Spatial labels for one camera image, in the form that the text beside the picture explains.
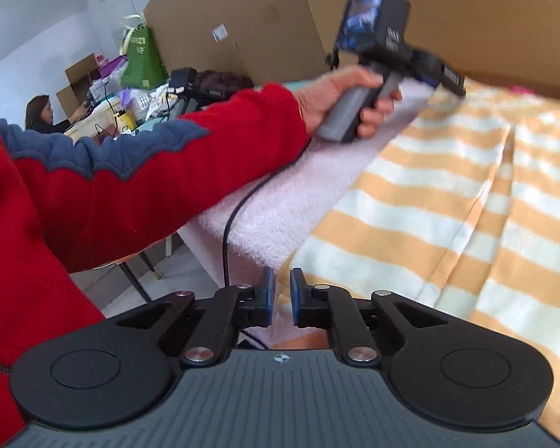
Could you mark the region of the red fleece left forearm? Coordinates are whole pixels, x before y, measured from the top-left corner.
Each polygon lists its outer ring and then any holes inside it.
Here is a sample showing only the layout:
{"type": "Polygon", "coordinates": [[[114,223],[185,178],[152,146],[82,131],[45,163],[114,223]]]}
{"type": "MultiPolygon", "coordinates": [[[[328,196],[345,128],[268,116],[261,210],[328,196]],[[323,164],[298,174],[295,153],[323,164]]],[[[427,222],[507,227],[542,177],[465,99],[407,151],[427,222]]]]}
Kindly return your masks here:
{"type": "Polygon", "coordinates": [[[72,274],[139,252],[294,160],[312,127],[278,84],[97,144],[0,120],[0,446],[24,427],[14,362],[102,314],[72,274]]]}

